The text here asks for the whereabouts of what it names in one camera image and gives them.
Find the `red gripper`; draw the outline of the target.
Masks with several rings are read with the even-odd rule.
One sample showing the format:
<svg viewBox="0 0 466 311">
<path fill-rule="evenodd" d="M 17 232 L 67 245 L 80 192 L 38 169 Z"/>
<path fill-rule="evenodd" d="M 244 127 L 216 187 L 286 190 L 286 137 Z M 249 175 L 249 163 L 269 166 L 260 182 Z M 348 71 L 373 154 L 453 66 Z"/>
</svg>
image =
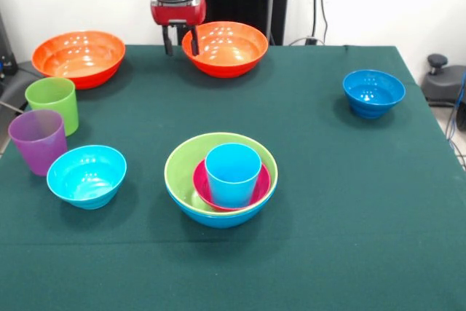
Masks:
<svg viewBox="0 0 466 311">
<path fill-rule="evenodd" d="M 157 25 L 162 25 L 162 38 L 165 54 L 173 55 L 173 44 L 169 29 L 172 25 L 187 25 L 191 32 L 191 53 L 197 56 L 200 53 L 197 27 L 204 22 L 206 16 L 205 0 L 188 0 L 167 3 L 160 0 L 151 0 L 151 14 Z"/>
</svg>

